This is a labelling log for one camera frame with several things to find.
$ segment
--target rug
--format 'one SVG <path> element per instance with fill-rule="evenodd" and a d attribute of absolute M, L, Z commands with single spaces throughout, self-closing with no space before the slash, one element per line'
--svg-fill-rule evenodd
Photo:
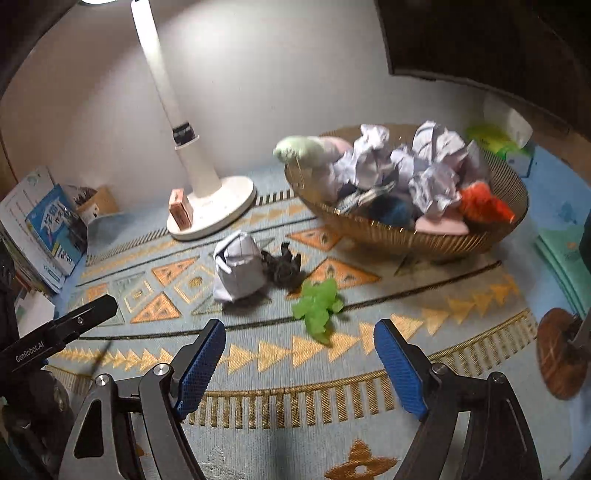
<path fill-rule="evenodd" d="M 501 262 L 486 254 L 433 264 L 373 252 L 327 229 L 290 190 L 269 191 L 209 238 L 176 242 L 152 228 L 94 250 L 69 309 L 109 293 L 119 310 L 50 359 L 74 396 L 82 398 L 99 371 L 127 378 L 169 362 L 210 318 L 219 318 L 226 350 L 201 405 L 183 424 L 208 479 L 392 478 L 418 423 L 398 404 L 374 349 L 374 324 L 391 318 L 432 361 L 459 374 L 504 372 L 544 478 L 559 470 L 569 455 L 567 404 L 544 387 L 536 322 Z M 312 340 L 291 317 L 297 292 L 268 287 L 235 304 L 213 301 L 212 252 L 237 229 L 271 252 L 289 241 L 309 278 L 336 279 L 345 308 L 333 318 L 331 345 Z M 134 425 L 147 452 L 146 477 L 158 478 L 139 416 Z M 466 428 L 462 414 L 442 478 L 455 475 Z"/>

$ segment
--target gold basket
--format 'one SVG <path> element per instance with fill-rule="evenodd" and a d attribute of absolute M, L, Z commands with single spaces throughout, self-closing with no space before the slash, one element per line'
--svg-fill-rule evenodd
<path fill-rule="evenodd" d="M 398 146 L 412 144 L 415 125 L 385 124 L 390 130 L 390 143 Z M 359 126 L 344 127 L 322 136 L 341 137 L 353 143 L 359 138 Z M 300 168 L 293 162 L 285 165 L 285 178 L 302 202 L 323 219 L 333 230 L 358 242 L 369 244 L 393 254 L 416 254 L 432 259 L 460 257 L 470 253 L 482 253 L 509 235 L 521 223 L 529 207 L 527 190 L 521 179 L 507 163 L 490 152 L 483 151 L 483 158 L 491 170 L 491 187 L 495 195 L 507 202 L 515 213 L 512 224 L 470 225 L 468 235 L 432 235 L 405 228 L 384 225 L 357 215 L 340 213 L 323 203 L 314 188 L 311 170 Z"/>

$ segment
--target green folder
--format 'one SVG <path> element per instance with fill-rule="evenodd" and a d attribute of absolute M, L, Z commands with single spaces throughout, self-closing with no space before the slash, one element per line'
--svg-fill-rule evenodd
<path fill-rule="evenodd" d="M 581 259 L 582 226 L 566 230 L 540 229 L 535 246 L 546 260 L 571 307 L 581 318 L 591 308 L 591 273 Z"/>

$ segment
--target blue ball of yarn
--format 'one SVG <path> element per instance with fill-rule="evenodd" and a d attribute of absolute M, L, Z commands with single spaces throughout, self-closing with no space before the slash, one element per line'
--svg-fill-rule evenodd
<path fill-rule="evenodd" d="M 372 220 L 390 226 L 408 227 L 413 219 L 411 206 L 396 197 L 378 197 L 368 207 L 368 216 Z"/>

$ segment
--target green plush toy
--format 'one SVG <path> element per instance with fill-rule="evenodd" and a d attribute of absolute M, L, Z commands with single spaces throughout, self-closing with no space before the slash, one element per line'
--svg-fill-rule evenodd
<path fill-rule="evenodd" d="M 301 286 L 300 301 L 291 305 L 294 317 L 298 320 L 303 317 L 308 333 L 325 345 L 330 343 L 326 332 L 329 311 L 339 313 L 342 309 L 343 302 L 337 298 L 334 278 L 328 278 L 316 285 L 306 280 Z"/>

